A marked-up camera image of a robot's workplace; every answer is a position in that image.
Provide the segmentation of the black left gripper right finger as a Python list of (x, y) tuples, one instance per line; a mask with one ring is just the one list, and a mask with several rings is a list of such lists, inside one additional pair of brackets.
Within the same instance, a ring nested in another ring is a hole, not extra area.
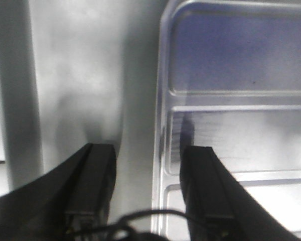
[(191, 240), (298, 240), (230, 174), (211, 147), (187, 146), (180, 185)]

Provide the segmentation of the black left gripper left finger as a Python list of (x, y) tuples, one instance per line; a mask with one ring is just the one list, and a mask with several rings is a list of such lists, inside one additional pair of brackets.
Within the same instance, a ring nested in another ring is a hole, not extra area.
[(65, 240), (107, 223), (116, 182), (111, 144), (86, 144), (36, 180), (0, 197), (0, 240)]

